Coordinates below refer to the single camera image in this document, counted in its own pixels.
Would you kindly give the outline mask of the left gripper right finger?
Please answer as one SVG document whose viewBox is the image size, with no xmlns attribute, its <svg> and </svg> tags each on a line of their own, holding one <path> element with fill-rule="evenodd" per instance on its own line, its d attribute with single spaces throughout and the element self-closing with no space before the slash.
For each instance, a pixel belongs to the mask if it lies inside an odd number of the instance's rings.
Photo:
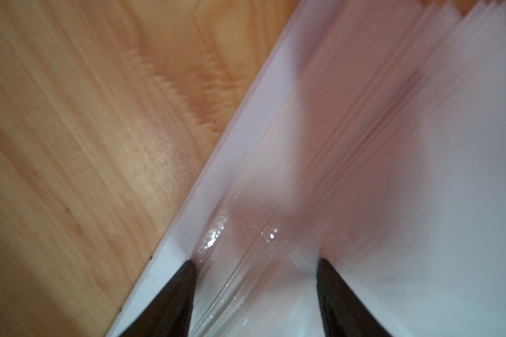
<svg viewBox="0 0 506 337">
<path fill-rule="evenodd" d="M 332 264 L 324 258 L 318 260 L 316 281 L 320 315 L 326 336 L 390 336 Z"/>
</svg>

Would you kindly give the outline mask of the white photo album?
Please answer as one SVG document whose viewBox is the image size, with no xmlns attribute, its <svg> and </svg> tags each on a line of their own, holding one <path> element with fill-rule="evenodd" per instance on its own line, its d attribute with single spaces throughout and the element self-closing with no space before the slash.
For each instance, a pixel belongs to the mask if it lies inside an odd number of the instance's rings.
<svg viewBox="0 0 506 337">
<path fill-rule="evenodd" d="M 506 336 L 506 1 L 305 1 L 112 325 L 188 260 L 190 336 Z"/>
</svg>

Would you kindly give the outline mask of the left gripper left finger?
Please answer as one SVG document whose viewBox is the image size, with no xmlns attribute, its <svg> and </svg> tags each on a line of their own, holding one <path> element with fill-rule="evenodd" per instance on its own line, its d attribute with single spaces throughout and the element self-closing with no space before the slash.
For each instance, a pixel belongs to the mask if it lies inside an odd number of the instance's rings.
<svg viewBox="0 0 506 337">
<path fill-rule="evenodd" d="M 191 325 L 196 281 L 196 265 L 188 260 L 121 335 L 187 337 Z"/>
</svg>

